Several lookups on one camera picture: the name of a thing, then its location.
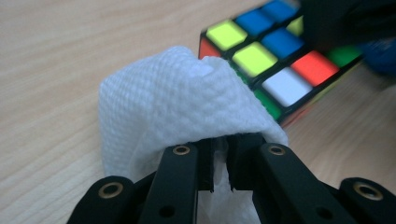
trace white tissue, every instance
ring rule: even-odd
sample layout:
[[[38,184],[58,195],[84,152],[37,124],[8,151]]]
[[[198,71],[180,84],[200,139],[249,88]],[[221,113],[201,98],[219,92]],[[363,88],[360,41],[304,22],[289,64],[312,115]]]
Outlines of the white tissue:
[[[132,63],[100,86],[99,121],[106,175],[134,182],[154,172],[166,147],[234,133],[286,134],[221,58],[196,59],[173,47]],[[224,163],[213,194],[200,192],[198,221],[255,223],[251,192],[230,191]]]

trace yellow sticker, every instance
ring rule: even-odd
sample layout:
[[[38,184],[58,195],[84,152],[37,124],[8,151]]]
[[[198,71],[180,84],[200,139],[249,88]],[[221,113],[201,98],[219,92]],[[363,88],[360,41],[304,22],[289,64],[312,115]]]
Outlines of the yellow sticker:
[[[238,50],[233,56],[233,61],[250,77],[256,77],[272,67],[277,62],[277,57],[259,42],[253,42]]]
[[[245,41],[248,34],[231,20],[209,27],[206,36],[221,50],[230,49]]]

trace blue object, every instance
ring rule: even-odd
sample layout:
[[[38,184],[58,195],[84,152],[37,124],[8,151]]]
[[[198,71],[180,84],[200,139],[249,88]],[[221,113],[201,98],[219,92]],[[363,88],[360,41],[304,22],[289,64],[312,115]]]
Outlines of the blue object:
[[[284,28],[277,29],[262,39],[262,44],[275,56],[284,59],[300,49],[304,42]]]
[[[236,18],[235,22],[248,34],[257,36],[274,25],[274,21],[265,16],[259,9],[249,11]]]
[[[396,37],[360,45],[364,61],[376,72],[396,77]]]
[[[283,22],[295,16],[297,9],[281,1],[272,1],[262,7],[262,11],[277,22]]]

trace green sticker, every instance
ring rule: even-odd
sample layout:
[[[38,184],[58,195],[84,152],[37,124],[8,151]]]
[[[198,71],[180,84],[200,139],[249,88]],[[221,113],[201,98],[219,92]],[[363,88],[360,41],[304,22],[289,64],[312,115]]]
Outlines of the green sticker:
[[[280,109],[272,102],[262,91],[255,90],[254,95],[262,102],[262,105],[267,109],[268,113],[274,118],[279,119],[281,115]]]

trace textured fabric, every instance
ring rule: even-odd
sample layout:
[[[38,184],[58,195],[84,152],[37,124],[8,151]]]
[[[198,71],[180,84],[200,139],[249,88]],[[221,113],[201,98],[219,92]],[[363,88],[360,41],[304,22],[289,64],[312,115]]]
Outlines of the textured fabric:
[[[100,86],[99,120],[106,175],[126,176],[134,182],[154,172],[163,150],[177,144],[258,132],[269,142],[286,145],[288,141],[227,62],[215,57],[200,61],[184,47],[132,63],[106,78]],[[200,193],[199,221],[257,221],[257,215],[249,212],[254,211],[251,192],[234,195],[243,202],[232,199],[225,164],[218,167],[215,193]],[[216,197],[217,206],[208,211]]]

